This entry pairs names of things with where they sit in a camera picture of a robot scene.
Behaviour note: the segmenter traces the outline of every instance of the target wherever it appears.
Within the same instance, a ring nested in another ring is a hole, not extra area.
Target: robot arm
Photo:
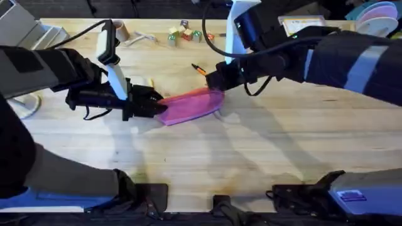
[[[245,84],[247,88],[247,83],[270,75],[278,81],[288,78],[300,83],[351,90],[402,106],[402,80],[399,77],[401,40],[311,26],[283,39],[283,42],[317,34],[322,36],[318,43],[295,45],[267,55],[236,58],[228,65],[219,63],[217,71],[207,75],[208,86],[229,90]]]
[[[163,97],[152,87],[133,85],[125,78],[118,63],[116,28],[107,21],[98,37],[96,55],[107,71],[68,48],[30,51],[0,46],[0,92],[6,99],[51,88],[68,89],[66,103],[76,106],[121,109],[122,119],[153,117],[167,107],[157,103]],[[102,74],[108,82],[101,82]]]

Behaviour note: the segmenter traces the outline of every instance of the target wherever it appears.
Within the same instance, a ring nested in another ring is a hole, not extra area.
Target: stack of plates
[[[356,18],[356,31],[360,34],[387,37],[398,27],[398,10],[394,3],[380,2],[363,10]]]

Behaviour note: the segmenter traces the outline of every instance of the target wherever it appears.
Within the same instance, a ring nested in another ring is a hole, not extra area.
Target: floor
[[[270,11],[292,11],[315,0],[262,0]],[[200,19],[208,0],[195,5],[191,0],[18,0],[37,18],[140,18]],[[208,18],[226,19],[228,8],[212,9]]]

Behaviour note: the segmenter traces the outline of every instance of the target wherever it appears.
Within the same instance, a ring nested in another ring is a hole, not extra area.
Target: plate
[[[365,35],[387,37],[396,27],[398,27],[398,21],[396,19],[383,17],[369,19],[363,22],[359,26],[356,26],[356,31]]]

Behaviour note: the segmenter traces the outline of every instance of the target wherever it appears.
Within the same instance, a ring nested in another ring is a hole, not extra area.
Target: black cable
[[[319,37],[319,36],[313,36],[313,37],[308,37],[308,38],[300,38],[300,39],[295,39],[292,41],[287,41],[285,43],[279,44],[275,47],[263,50],[263,51],[258,51],[258,52],[254,52],[254,53],[247,53],[247,54],[236,54],[236,53],[227,53],[223,50],[218,49],[209,39],[207,36],[207,29],[205,27],[205,17],[207,16],[208,10],[212,5],[212,1],[209,1],[207,6],[204,9],[204,13],[202,14],[202,32],[204,35],[204,39],[205,42],[207,42],[207,44],[211,47],[212,50],[214,50],[215,52],[224,55],[225,57],[232,57],[232,58],[249,58],[249,57],[256,57],[258,55],[263,55],[263,54],[268,54],[268,53],[273,53],[279,50],[282,50],[284,48],[288,48],[291,46],[295,46],[295,45],[300,45],[300,44],[304,44],[304,43],[314,43],[314,42],[318,42],[321,41],[323,37]]]
[[[62,45],[64,45],[64,44],[66,44],[66,43],[69,43],[69,42],[71,42],[71,41],[73,41],[73,40],[75,40],[75,39],[81,37],[82,35],[88,33],[88,31],[90,31],[90,30],[96,28],[97,26],[99,26],[99,25],[101,25],[101,24],[104,24],[104,23],[106,23],[106,22],[108,22],[108,21],[110,21],[110,20],[109,20],[109,19],[103,19],[103,20],[101,20],[101,21],[98,21],[96,24],[93,24],[92,26],[90,26],[90,27],[88,27],[87,29],[81,31],[80,33],[74,35],[73,37],[70,37],[70,38],[68,38],[68,39],[66,39],[66,40],[64,40],[64,41],[62,41],[62,42],[60,42],[60,43],[57,43],[56,45],[51,46],[51,47],[48,47],[48,49],[54,49],[54,48],[57,48],[57,47],[59,47],[59,46],[62,46]]]
[[[247,82],[244,82],[244,90],[246,91],[247,95],[249,95],[251,97],[256,97],[265,89],[265,87],[269,84],[269,82],[271,81],[272,78],[273,78],[273,76],[269,75],[268,78],[266,78],[263,85],[257,90],[257,92],[255,92],[253,94],[250,93],[249,87],[247,86]]]
[[[92,5],[91,0],[86,0],[87,1],[87,5],[89,7],[90,13],[92,14],[92,17],[95,18],[95,13],[97,12],[96,8],[94,7],[94,5]]]
[[[85,106],[85,109],[87,110],[87,113],[83,118],[83,120],[85,120],[85,121],[92,121],[92,120],[97,119],[99,117],[105,116],[105,115],[107,115],[108,113],[110,113],[113,110],[113,109],[106,109],[103,113],[100,113],[100,114],[97,114],[96,116],[92,116],[92,117],[88,118],[88,116],[89,116],[89,107],[88,107],[88,105]]]
[[[139,18],[139,13],[138,13],[138,10],[137,10],[135,0],[130,0],[130,1],[131,1],[131,6],[133,7],[134,14],[135,14],[134,17]]]

